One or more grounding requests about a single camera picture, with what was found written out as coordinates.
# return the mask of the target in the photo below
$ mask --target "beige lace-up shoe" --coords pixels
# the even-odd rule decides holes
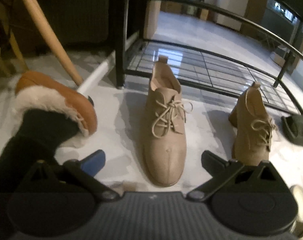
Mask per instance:
[[[180,179],[187,151],[181,86],[167,65],[167,59],[160,56],[154,65],[141,124],[149,177],[155,184],[165,187]]]
[[[269,159],[272,130],[276,128],[266,112],[259,87],[254,82],[244,91],[229,115],[229,121],[237,127],[232,157],[252,166]]]

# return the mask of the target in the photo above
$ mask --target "wooden chair leg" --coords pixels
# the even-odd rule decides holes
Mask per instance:
[[[0,2],[0,20],[1,20],[1,23],[2,23],[3,28],[5,30],[5,33],[8,35],[9,19],[8,19],[6,8],[1,2]],[[18,43],[15,39],[15,36],[14,36],[12,30],[10,30],[9,42],[10,42],[10,45],[13,49],[14,54],[16,55],[16,57],[19,61],[19,64],[20,64],[21,68],[23,69],[23,71],[28,71],[29,68],[26,65],[25,59],[24,59],[24,57],[23,57],[23,55],[22,55],[22,53],[19,49]]]
[[[48,23],[37,0],[22,0],[22,1],[24,2],[25,7],[29,12],[32,20],[34,21],[37,29],[39,30],[40,34],[44,38],[47,45],[50,47],[53,54],[55,54],[55,56],[57,57],[63,68],[67,71],[69,76],[71,76],[72,80],[79,86],[83,82],[83,79],[79,75],[74,64],[71,62],[66,51],[62,47],[55,33],[53,32],[53,29]]]
[[[10,77],[11,73],[9,69],[7,68],[5,62],[0,58],[0,70],[5,74],[6,77]]]

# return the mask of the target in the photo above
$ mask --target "refrigerator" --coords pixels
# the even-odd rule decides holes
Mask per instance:
[[[247,8],[248,0],[217,0],[217,6],[230,12],[244,16]],[[229,17],[216,13],[215,22],[239,31],[241,23]]]

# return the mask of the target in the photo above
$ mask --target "screw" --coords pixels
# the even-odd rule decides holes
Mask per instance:
[[[192,199],[192,200],[202,200],[205,197],[205,193],[201,192],[199,190],[193,190],[191,192],[188,193],[188,196]]]
[[[117,198],[117,193],[111,190],[106,190],[101,195],[106,200],[113,200]]]

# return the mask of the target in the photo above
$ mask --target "shoelace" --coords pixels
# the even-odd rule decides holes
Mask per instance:
[[[164,105],[157,100],[156,100],[156,103],[158,105],[160,105],[161,107],[163,107],[165,110],[162,112],[162,114],[158,114],[157,112],[155,113],[157,119],[153,122],[152,127],[151,127],[151,132],[152,132],[153,136],[155,136],[156,138],[161,138],[167,134],[167,132],[169,131],[170,128],[173,129],[174,132],[179,133],[178,131],[175,130],[175,127],[177,125],[174,125],[173,121],[177,118],[177,116],[180,116],[184,120],[184,122],[186,122],[186,113],[189,114],[193,110],[192,103],[189,102],[191,105],[191,110],[189,112],[187,112],[185,110],[184,104],[178,100],[177,101],[171,100],[167,105]],[[184,116],[181,116],[181,111],[179,111],[179,109],[181,109],[183,111]],[[155,126],[165,127],[167,129],[165,130],[165,133],[163,135],[158,136],[155,134]]]
[[[262,125],[255,128],[255,124],[257,123],[261,123]],[[272,135],[272,130],[277,130],[277,126],[273,123],[273,120],[270,118],[268,119],[268,121],[263,121],[260,119],[256,119],[251,123],[251,128],[254,131],[264,131],[266,133],[266,135],[268,135],[268,139],[266,139],[266,137],[262,136],[261,134],[259,134],[259,137],[264,141],[262,145],[269,145],[270,140],[271,140],[271,135]]]

